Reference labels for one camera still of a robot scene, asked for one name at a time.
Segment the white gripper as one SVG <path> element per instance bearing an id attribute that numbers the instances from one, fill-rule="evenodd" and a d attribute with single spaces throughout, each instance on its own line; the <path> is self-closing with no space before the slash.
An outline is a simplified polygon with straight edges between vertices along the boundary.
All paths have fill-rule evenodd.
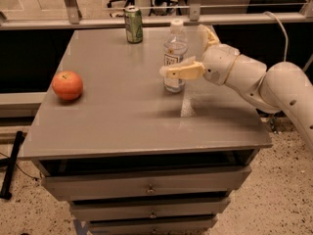
<path id="1" fill-rule="evenodd" d="M 198 35 L 202 41 L 202 48 L 206 50 L 202 55 L 202 63 L 197 62 L 193 56 L 181 63 L 161 67 L 159 74 L 164 78 L 183 80 L 203 76 L 209 82 L 223 85 L 240 51 L 227 44 L 219 44 L 220 40 L 216 33 L 206 25 L 198 26 Z"/>

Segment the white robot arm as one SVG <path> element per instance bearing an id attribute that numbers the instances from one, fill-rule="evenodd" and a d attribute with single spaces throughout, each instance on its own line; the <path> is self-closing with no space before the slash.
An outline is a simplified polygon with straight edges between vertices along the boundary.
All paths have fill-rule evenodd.
<path id="1" fill-rule="evenodd" d="M 296 127 L 309 150 L 313 150 L 313 85 L 304 71 L 290 62 L 271 68 L 234 47 L 220 42 L 209 27 L 201 24 L 198 34 L 203 54 L 179 64 L 163 66 L 164 78 L 191 80 L 199 77 L 225 85 L 264 113 L 284 113 Z"/>

